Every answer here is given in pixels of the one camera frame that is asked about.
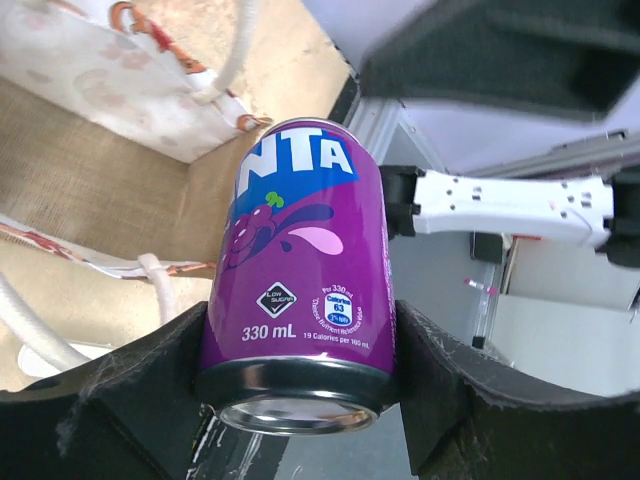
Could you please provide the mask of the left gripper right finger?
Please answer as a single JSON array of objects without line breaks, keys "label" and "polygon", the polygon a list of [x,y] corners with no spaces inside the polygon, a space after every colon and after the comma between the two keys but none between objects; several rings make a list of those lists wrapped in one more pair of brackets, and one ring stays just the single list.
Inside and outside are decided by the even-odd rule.
[{"label": "left gripper right finger", "polygon": [[598,397],[511,368],[396,304],[400,408],[421,479],[636,479],[639,394]]}]

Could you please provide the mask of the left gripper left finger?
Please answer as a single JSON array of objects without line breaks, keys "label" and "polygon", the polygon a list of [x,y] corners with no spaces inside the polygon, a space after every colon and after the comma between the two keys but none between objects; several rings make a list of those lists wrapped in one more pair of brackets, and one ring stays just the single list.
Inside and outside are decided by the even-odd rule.
[{"label": "left gripper left finger", "polygon": [[183,479],[203,302],[79,367],[1,393],[4,479]]}]

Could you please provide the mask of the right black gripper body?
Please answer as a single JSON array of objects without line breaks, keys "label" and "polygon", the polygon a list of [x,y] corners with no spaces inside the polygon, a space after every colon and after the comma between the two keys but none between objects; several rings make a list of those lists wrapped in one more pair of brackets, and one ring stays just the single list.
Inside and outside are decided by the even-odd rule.
[{"label": "right black gripper body", "polygon": [[366,55],[361,93],[605,119],[639,76],[636,1],[437,1]]}]

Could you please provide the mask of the canvas bag with cat print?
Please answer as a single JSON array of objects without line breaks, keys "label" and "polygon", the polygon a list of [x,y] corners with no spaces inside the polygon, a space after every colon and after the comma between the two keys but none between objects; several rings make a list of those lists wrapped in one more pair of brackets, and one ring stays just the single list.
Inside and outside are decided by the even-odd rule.
[{"label": "canvas bag with cat print", "polygon": [[230,92],[251,43],[237,5],[231,52],[211,72],[132,1],[1,5],[1,231],[123,280],[147,280],[160,318],[173,279],[210,278],[207,251],[174,244],[186,176],[262,125]]}]

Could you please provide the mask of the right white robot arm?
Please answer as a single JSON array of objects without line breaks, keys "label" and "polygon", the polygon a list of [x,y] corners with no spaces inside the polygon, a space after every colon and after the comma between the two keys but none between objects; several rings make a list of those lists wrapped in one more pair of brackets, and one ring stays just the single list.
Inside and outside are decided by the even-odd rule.
[{"label": "right white robot arm", "polygon": [[[437,1],[365,59],[366,98],[448,99],[574,120],[604,118],[639,72],[635,1]],[[512,234],[639,264],[639,169],[563,180],[381,168],[391,236]]]}]

